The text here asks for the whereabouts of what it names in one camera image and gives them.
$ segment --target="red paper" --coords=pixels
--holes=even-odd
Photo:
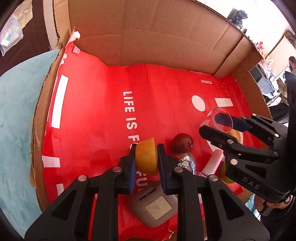
[[[42,150],[43,156],[59,158],[60,163],[60,167],[50,167],[49,162],[49,167],[44,168],[50,203],[61,188],[67,188],[79,175],[101,175],[129,153],[132,143],[150,137],[154,137],[157,144],[164,143],[170,154],[168,147],[174,136],[188,133],[194,140],[192,154],[197,170],[201,171],[213,151],[200,137],[199,127],[217,106],[215,98],[226,98],[226,102],[230,99],[233,106],[224,108],[233,116],[251,115],[231,75],[219,79],[150,64],[106,66],[82,51],[73,53],[73,47],[73,43],[66,47],[67,57],[58,71]],[[58,103],[60,94],[56,95],[62,75],[69,79],[62,101],[60,127],[54,128],[53,109],[55,104],[57,109],[61,104]],[[201,99],[199,104],[195,103],[197,108],[192,103],[193,96],[199,97],[194,97],[195,100]],[[243,134],[243,144],[261,147],[260,141],[249,133]],[[135,192],[159,177],[137,172],[136,179]],[[229,186],[234,192],[241,188],[238,184]],[[127,203],[128,196],[120,195],[119,240],[131,237],[164,240],[170,237],[171,231],[177,231],[177,216],[159,227],[148,228],[134,216]]]

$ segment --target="green ball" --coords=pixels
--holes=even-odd
[[[226,170],[226,166],[225,166],[225,163],[223,163],[223,165],[221,166],[221,169],[220,169],[220,175],[221,175],[222,180],[228,184],[234,183],[233,180],[231,180],[230,178],[225,176],[225,170]]]

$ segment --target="gray device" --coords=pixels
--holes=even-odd
[[[154,228],[178,212],[176,195],[165,195],[160,182],[149,183],[146,188],[131,196],[130,208],[147,227]]]

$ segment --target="cardboard flap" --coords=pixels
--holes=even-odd
[[[240,89],[250,106],[252,113],[265,116],[271,119],[269,109],[266,106],[265,99],[261,94],[256,81],[249,72],[249,58],[242,62],[233,72],[233,77],[238,83]]]
[[[257,49],[252,49],[251,53],[244,60],[244,65],[246,69],[250,71],[256,64],[258,64],[263,59],[262,55],[257,51]]]
[[[53,1],[54,24],[56,28],[58,45],[66,46],[71,35],[68,0]]]
[[[83,36],[75,44],[106,65],[219,70],[224,77],[255,48],[227,19],[192,0],[71,0],[69,14]]]
[[[41,150],[45,135],[45,126],[48,115],[48,109],[52,97],[54,81],[57,75],[59,64],[62,60],[65,49],[61,49],[55,61],[51,64],[48,75],[45,77],[40,96],[34,113],[33,131],[31,139],[32,164],[30,170],[30,183],[36,187],[38,203],[40,209],[45,210],[49,201],[43,180],[43,162],[41,160]]]
[[[244,59],[252,52],[253,49],[253,44],[251,44],[246,37],[243,37],[235,49],[226,58],[219,70],[215,73],[215,76],[221,78],[226,76],[228,73],[231,73],[236,66],[244,61]]]

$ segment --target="blue fabric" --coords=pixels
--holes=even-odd
[[[254,204],[254,198],[255,198],[255,194],[253,194],[249,201],[246,202],[246,206],[247,208],[255,215],[256,218],[259,217],[259,212],[258,210],[255,208],[255,204]]]
[[[28,59],[0,77],[0,207],[23,237],[41,214],[29,182],[32,117],[57,54],[52,50]]]

